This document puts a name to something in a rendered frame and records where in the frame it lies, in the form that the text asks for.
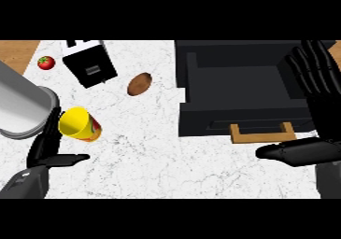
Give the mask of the yellow cup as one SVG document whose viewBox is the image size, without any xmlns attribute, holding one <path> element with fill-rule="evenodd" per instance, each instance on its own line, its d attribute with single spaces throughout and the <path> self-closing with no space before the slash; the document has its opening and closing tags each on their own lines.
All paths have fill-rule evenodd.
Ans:
<svg viewBox="0 0 341 239">
<path fill-rule="evenodd" d="M 58 121 L 58 131 L 84 142 L 98 140 L 101 125 L 84 107 L 73 107 L 64 112 Z"/>
</svg>

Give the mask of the black and white appliance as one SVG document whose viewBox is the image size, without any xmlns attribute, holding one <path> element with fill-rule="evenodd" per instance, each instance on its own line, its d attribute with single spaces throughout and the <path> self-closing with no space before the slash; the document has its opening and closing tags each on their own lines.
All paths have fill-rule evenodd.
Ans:
<svg viewBox="0 0 341 239">
<path fill-rule="evenodd" d="M 117 77 L 102 40 L 62 40 L 62 63 L 84 88 Z"/>
</svg>

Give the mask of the brown potato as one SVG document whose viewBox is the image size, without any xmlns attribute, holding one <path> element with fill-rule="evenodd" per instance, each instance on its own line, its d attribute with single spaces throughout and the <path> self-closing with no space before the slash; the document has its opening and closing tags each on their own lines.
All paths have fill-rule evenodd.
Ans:
<svg viewBox="0 0 341 239">
<path fill-rule="evenodd" d="M 152 83 L 152 77 L 149 73 L 140 73 L 132 79 L 129 86 L 127 86 L 127 94 L 130 96 L 138 96 L 146 92 Z"/>
</svg>

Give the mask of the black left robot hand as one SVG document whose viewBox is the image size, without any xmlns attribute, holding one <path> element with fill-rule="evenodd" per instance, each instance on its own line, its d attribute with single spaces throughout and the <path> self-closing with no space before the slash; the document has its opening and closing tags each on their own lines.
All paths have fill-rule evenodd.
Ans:
<svg viewBox="0 0 341 239">
<path fill-rule="evenodd" d="M 34 166 L 68 167 L 74 166 L 79 162 L 90 159 L 89 154 L 59 154 L 59 143 L 62 134 L 58 131 L 58 121 L 64 112 L 61 107 L 55 107 L 48 117 L 43 131 L 33 140 L 27 156 L 27 167 Z"/>
</svg>

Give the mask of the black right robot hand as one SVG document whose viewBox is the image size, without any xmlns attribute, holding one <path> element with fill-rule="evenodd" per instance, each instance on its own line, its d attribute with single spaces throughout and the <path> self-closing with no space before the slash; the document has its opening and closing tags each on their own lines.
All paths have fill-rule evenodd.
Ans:
<svg viewBox="0 0 341 239">
<path fill-rule="evenodd" d="M 307 98 L 316 137 L 256 150 L 258 159 L 292 167 L 341 161 L 341 71 L 320 40 L 303 40 L 286 56 L 288 66 Z"/>
</svg>

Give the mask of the dark grey open drawer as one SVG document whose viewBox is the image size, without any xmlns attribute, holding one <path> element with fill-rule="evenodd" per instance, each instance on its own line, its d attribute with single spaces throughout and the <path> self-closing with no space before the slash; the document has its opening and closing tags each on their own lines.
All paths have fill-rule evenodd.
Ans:
<svg viewBox="0 0 341 239">
<path fill-rule="evenodd" d="M 315 130 L 304 94 L 285 56 L 298 40 L 177 40 L 176 80 L 185 89 L 179 135 L 276 133 L 288 122 Z"/>
</svg>

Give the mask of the red tomato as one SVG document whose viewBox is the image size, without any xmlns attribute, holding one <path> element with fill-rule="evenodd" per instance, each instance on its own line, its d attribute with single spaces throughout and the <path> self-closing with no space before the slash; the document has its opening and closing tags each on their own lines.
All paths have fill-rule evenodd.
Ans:
<svg viewBox="0 0 341 239">
<path fill-rule="evenodd" d="M 37 60 L 37 66 L 42 70 L 50 70 L 55 66 L 55 59 L 50 56 L 43 56 Z"/>
</svg>

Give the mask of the large grey cylinder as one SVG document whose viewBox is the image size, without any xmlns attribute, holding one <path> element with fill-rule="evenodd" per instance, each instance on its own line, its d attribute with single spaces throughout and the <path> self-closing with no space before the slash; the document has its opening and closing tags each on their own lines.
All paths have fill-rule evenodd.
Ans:
<svg viewBox="0 0 341 239">
<path fill-rule="evenodd" d="M 36 136 L 58 106 L 55 92 L 36 86 L 0 61 L 0 134 L 14 140 Z"/>
</svg>

